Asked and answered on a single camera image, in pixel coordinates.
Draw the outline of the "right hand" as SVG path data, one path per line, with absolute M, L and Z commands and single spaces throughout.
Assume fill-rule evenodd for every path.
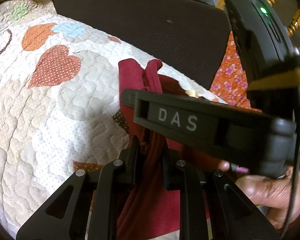
M 213 162 L 214 168 L 228 171 L 230 163 L 216 159 Z M 255 204 L 268 207 L 267 219 L 276 229 L 283 228 L 287 215 L 290 192 L 292 188 L 293 168 L 288 167 L 285 176 L 281 179 L 271 179 L 259 175 L 245 175 L 238 178 L 236 185 Z M 289 223 L 294 222 L 300 216 L 300 172 L 298 187 L 296 191 L 295 204 Z

